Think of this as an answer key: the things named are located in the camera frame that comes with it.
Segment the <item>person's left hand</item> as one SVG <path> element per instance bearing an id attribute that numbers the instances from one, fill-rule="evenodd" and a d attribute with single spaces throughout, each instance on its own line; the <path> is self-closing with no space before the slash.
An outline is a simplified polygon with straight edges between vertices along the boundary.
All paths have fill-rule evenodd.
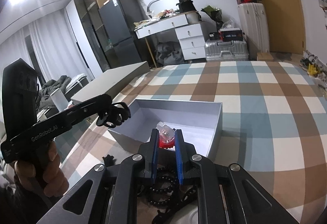
<path id="1" fill-rule="evenodd" d="M 41 176 L 41 179 L 45 182 L 45 187 L 42 188 L 45 196 L 60 197 L 68 190 L 69 183 L 61 168 L 59 168 L 60 156 L 55 142 L 51 141 L 46 150 L 48 151 L 46 156 L 42 153 L 45 163 L 41 168 L 37 168 L 26 160 L 18 160 L 15 162 L 15 172 L 22 187 L 26 190 L 36 192 L 37 189 L 33 186 L 32 180 L 36 180 L 37 176 Z"/>

